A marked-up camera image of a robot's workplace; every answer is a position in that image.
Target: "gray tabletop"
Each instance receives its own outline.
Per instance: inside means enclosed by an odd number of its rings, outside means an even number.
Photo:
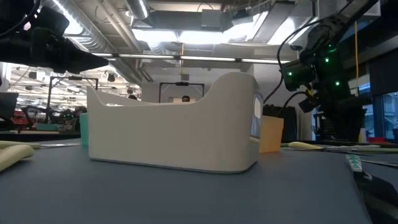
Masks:
[[[0,174],[0,223],[371,223],[344,155],[261,155],[243,174],[38,150]]]

